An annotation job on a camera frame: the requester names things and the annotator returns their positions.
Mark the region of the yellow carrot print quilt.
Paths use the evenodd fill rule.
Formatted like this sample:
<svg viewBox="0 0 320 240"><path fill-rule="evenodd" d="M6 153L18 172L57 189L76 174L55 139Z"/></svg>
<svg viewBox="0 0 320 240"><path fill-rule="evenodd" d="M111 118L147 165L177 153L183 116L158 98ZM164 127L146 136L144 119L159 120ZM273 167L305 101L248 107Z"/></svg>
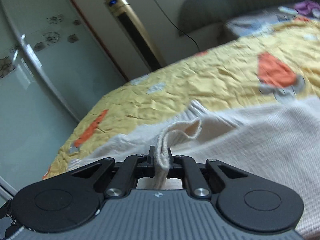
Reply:
<svg viewBox="0 0 320 240"><path fill-rule="evenodd" d="M155 124L193 100L219 111L319 94L319 21L305 17L206 50L103 96L59 149L45 178L118 134Z"/></svg>

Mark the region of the gold tower air conditioner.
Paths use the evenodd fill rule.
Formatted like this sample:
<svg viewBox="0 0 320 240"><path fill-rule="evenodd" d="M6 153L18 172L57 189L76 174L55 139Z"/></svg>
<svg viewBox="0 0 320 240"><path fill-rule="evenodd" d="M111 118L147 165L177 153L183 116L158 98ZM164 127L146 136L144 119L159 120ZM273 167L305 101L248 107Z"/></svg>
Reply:
<svg viewBox="0 0 320 240"><path fill-rule="evenodd" d="M148 69L154 72L167 66L161 51L131 5L126 0L104 0L104 2Z"/></svg>

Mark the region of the plaid pillow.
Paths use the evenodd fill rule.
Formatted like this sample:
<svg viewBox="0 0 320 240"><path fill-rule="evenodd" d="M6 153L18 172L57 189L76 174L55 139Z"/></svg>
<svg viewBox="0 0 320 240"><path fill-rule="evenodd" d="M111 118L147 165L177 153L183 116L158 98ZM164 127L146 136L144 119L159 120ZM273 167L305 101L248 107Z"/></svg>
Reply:
<svg viewBox="0 0 320 240"><path fill-rule="evenodd" d="M269 25L292 20L295 16L280 12L278 7L271 7L230 18L221 27L220 43L267 30Z"/></svg>

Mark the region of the purple cloth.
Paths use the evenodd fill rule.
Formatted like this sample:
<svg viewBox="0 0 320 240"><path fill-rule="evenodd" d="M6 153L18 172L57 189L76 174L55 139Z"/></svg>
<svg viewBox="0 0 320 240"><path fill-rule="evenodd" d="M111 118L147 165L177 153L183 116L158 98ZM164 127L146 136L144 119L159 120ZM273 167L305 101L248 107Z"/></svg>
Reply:
<svg viewBox="0 0 320 240"><path fill-rule="evenodd" d="M313 16L313 13L319 13L319 3L305 0L294 5L294 9L303 16Z"/></svg>

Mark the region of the white knit sweater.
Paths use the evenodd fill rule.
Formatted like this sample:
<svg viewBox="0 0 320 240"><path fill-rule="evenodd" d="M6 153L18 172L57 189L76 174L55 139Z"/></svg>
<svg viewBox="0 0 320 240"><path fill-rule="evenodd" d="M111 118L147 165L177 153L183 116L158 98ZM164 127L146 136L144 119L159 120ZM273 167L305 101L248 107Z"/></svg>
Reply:
<svg viewBox="0 0 320 240"><path fill-rule="evenodd" d="M187 155L198 163L217 159L295 190L304 202L298 232L319 239L319 98L310 96L211 112L199 102L175 117L119 134L68 169L105 157L117 162L146 154L154 146L156 173L138 182L141 189L176 189L168 178L169 155Z"/></svg>

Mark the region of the white remote control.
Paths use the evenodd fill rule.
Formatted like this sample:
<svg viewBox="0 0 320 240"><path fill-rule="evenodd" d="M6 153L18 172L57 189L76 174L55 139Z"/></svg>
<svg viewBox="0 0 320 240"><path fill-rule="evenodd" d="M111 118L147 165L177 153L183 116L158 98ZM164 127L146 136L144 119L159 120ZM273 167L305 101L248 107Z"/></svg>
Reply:
<svg viewBox="0 0 320 240"><path fill-rule="evenodd" d="M298 11L292 8L284 7L284 6L279 6L278 10L280 12L290 14L290 15L298 15Z"/></svg>

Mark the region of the glass sliding wardrobe door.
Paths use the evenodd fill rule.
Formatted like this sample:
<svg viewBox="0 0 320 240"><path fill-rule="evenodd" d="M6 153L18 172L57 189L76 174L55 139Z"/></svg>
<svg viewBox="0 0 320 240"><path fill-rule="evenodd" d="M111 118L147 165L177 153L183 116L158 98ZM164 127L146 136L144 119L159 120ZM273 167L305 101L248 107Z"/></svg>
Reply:
<svg viewBox="0 0 320 240"><path fill-rule="evenodd" d="M1 201L125 78L70 0L1 0Z"/></svg>

